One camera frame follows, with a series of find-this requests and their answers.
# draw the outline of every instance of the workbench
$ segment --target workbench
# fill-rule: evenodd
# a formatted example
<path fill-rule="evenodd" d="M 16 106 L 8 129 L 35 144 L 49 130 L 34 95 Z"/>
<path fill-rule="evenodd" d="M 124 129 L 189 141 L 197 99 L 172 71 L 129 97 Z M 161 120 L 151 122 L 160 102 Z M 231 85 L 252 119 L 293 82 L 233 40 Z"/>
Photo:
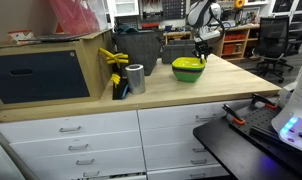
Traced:
<path fill-rule="evenodd" d="M 192 130 L 224 115 L 225 102 L 241 107 L 252 93 L 280 90 L 215 55 L 195 83 L 177 81 L 159 60 L 145 85 L 125 100 L 112 100 L 109 82 L 98 101 L 0 110 L 0 134 L 40 179 L 224 176 Z"/>

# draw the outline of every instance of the floor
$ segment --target floor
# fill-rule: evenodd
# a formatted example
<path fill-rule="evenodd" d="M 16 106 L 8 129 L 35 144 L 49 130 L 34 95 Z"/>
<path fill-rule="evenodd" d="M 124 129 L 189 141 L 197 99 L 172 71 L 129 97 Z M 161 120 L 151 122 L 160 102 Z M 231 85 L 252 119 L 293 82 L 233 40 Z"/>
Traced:
<path fill-rule="evenodd" d="M 302 46 L 299 50 L 299 54 L 297 55 L 293 55 L 293 56 L 288 56 L 285 57 L 284 59 L 288 60 L 288 64 L 293 66 L 294 69 L 291 72 L 288 72 L 288 68 L 286 67 L 280 67 L 278 66 L 277 69 L 281 69 L 283 70 L 283 77 L 284 77 L 284 82 L 283 83 L 278 83 L 278 78 L 276 76 L 273 75 L 266 75 L 264 78 L 265 80 L 276 84 L 280 87 L 283 87 L 291 82 L 295 81 L 295 78 L 297 77 L 300 67 L 302 66 Z M 243 60 L 243 61 L 238 61 L 238 62 L 232 62 L 233 64 L 243 68 L 243 69 L 250 69 L 250 68 L 254 68 L 256 66 L 256 64 L 259 62 L 259 60 Z"/>

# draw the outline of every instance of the drawer handle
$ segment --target drawer handle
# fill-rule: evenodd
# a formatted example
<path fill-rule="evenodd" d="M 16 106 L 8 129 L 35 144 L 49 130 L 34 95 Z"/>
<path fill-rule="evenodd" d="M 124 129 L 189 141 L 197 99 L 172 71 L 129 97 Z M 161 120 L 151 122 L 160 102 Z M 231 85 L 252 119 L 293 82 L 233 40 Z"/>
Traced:
<path fill-rule="evenodd" d="M 205 173 L 202 174 L 190 174 L 191 179 L 202 179 L 205 178 Z"/>
<path fill-rule="evenodd" d="M 85 150 L 87 147 L 89 146 L 89 144 L 85 144 L 82 146 L 69 146 L 69 151 L 79 151 L 79 150 Z"/>
<path fill-rule="evenodd" d="M 206 148 L 192 148 L 193 152 L 200 153 L 200 152 L 207 152 Z"/>
<path fill-rule="evenodd" d="M 207 159 L 201 159 L 201 160 L 191 160 L 191 163 L 193 165 L 201 165 L 201 164 L 206 164 L 207 163 Z"/>
<path fill-rule="evenodd" d="M 77 162 L 75 164 L 76 165 L 89 165 L 89 164 L 92 164 L 93 161 L 94 161 L 94 159 L 86 160 L 86 161 L 79 161 L 79 160 L 77 160 Z"/>
<path fill-rule="evenodd" d="M 83 177 L 97 177 L 99 176 L 100 171 L 96 172 L 96 173 L 83 173 Z"/>
<path fill-rule="evenodd" d="M 61 128 L 59 131 L 60 132 L 76 132 L 81 129 L 81 126 L 78 126 L 76 128 Z"/>
<path fill-rule="evenodd" d="M 216 118 L 216 115 L 213 114 L 212 116 L 210 117 L 200 117 L 199 115 L 196 115 L 195 116 L 195 121 L 196 122 L 207 122 L 207 121 L 211 121 L 212 119 L 215 119 Z"/>

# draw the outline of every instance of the black panel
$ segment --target black panel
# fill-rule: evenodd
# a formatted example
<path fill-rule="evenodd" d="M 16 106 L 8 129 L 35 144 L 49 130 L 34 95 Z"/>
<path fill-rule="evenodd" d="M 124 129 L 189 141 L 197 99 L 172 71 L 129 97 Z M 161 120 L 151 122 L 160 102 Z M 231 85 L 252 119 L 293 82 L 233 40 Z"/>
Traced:
<path fill-rule="evenodd" d="M 88 96 L 75 51 L 0 56 L 4 104 Z"/>

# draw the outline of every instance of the cardboard box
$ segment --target cardboard box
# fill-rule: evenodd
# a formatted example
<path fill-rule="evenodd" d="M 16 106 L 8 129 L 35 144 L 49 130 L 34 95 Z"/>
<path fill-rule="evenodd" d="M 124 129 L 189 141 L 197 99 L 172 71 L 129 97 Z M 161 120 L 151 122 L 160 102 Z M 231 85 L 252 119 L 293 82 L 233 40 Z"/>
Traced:
<path fill-rule="evenodd" d="M 111 30 L 72 41 L 0 45 L 0 109 L 99 100 L 112 70 Z"/>

